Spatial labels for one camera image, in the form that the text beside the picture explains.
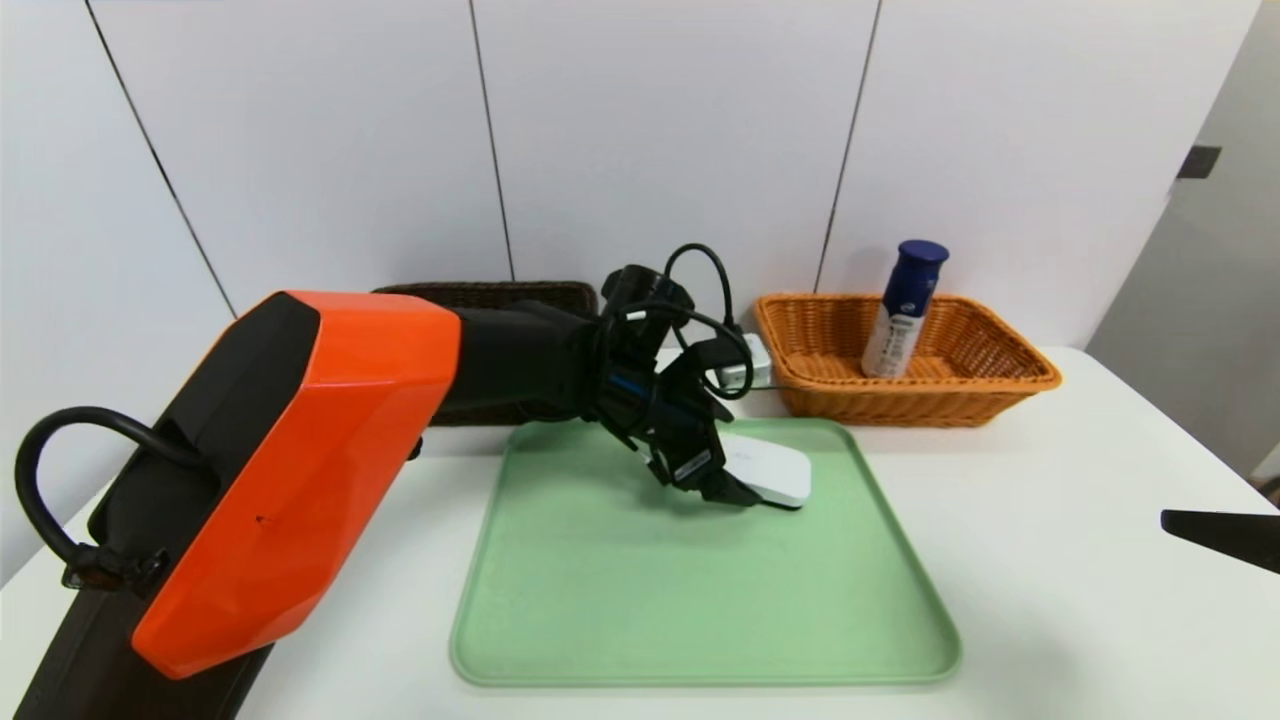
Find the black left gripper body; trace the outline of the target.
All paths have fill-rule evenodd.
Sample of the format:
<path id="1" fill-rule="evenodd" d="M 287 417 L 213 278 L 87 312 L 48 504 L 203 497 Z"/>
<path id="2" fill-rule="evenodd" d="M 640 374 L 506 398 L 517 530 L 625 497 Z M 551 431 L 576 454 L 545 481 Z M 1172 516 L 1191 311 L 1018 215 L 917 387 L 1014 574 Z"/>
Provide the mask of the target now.
<path id="1" fill-rule="evenodd" d="M 726 409 L 701 380 L 628 380 L 637 407 L 628 421 L 628 447 L 664 486 L 700 489 L 703 475 L 723 460 L 716 420 Z"/>

